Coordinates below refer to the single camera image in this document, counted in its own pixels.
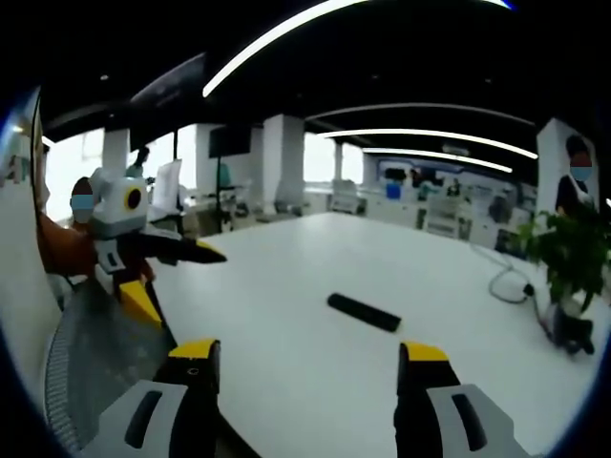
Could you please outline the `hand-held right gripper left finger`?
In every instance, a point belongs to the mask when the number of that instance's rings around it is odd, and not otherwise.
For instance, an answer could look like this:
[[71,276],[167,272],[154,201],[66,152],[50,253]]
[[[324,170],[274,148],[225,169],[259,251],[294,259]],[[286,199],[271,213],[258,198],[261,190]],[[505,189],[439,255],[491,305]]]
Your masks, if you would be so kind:
[[202,339],[168,353],[99,416],[82,457],[213,457],[221,422],[221,342]]

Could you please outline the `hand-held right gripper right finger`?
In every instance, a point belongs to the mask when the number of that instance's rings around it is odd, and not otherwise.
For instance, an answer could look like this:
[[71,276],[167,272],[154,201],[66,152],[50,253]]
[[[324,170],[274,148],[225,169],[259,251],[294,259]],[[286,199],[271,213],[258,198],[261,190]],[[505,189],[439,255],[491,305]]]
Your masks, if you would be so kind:
[[458,380],[448,356],[416,342],[399,347],[393,425],[399,457],[527,457],[506,414]]

